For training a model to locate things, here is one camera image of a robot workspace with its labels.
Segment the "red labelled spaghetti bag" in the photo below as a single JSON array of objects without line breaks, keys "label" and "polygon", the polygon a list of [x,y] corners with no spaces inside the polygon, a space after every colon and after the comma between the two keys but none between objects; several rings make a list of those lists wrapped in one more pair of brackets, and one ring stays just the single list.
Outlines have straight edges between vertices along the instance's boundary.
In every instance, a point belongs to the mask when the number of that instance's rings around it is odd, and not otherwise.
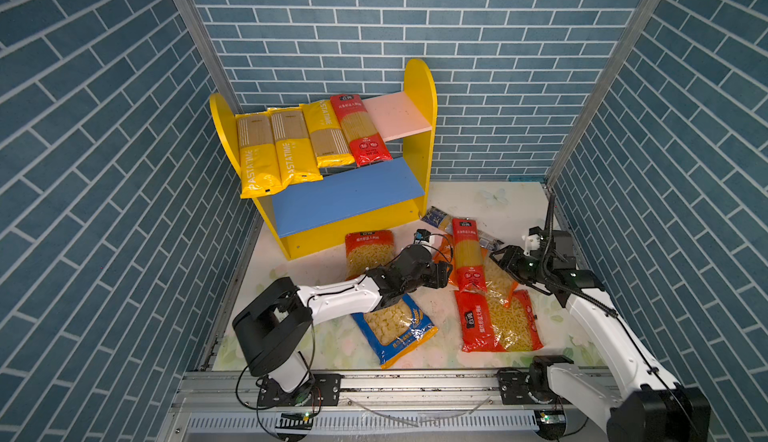
[{"label": "red labelled spaghetti bag", "polygon": [[358,94],[331,96],[330,104],[358,167],[393,159]]}]

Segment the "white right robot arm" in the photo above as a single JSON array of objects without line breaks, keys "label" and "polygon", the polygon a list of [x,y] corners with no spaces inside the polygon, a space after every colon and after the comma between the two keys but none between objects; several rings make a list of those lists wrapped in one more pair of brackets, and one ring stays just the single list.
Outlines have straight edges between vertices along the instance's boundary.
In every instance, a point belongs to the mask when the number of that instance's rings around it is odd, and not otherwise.
[{"label": "white right robot arm", "polygon": [[[663,367],[625,323],[598,277],[577,267],[569,252],[571,234],[553,226],[555,202],[549,196],[545,224],[530,228],[524,246],[505,246],[490,258],[518,283],[557,300],[598,349],[616,387],[606,388],[568,357],[543,356],[529,370],[530,392],[570,402],[610,441],[707,440],[708,399]],[[559,244],[567,250],[560,251]]]}]

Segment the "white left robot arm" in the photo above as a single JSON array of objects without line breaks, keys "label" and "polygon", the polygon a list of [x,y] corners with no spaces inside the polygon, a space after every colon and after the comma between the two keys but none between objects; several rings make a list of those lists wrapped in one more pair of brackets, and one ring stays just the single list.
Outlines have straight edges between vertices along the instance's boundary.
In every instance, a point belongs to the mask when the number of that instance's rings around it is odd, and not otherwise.
[{"label": "white left robot arm", "polygon": [[321,323],[352,316],[382,367],[429,340],[437,328],[410,295],[421,287],[447,286],[452,266],[434,260],[433,252],[429,245],[410,244],[392,261],[335,284],[301,286],[289,277],[273,281],[232,322],[244,370],[259,389],[248,408],[320,406],[330,397],[326,383],[312,374],[313,356],[297,350]]}]

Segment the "yellow Pastatime spaghetti bag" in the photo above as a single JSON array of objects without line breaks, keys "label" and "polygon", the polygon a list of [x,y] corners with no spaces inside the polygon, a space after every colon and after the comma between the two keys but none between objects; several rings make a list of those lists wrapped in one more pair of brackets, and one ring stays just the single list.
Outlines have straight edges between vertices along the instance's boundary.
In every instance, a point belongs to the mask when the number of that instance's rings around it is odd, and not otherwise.
[{"label": "yellow Pastatime spaghetti bag", "polygon": [[266,114],[252,114],[237,122],[241,197],[272,195],[284,190],[272,126]]},{"label": "yellow Pastatime spaghetti bag", "polygon": [[269,114],[282,184],[321,181],[306,122],[301,110]]}]

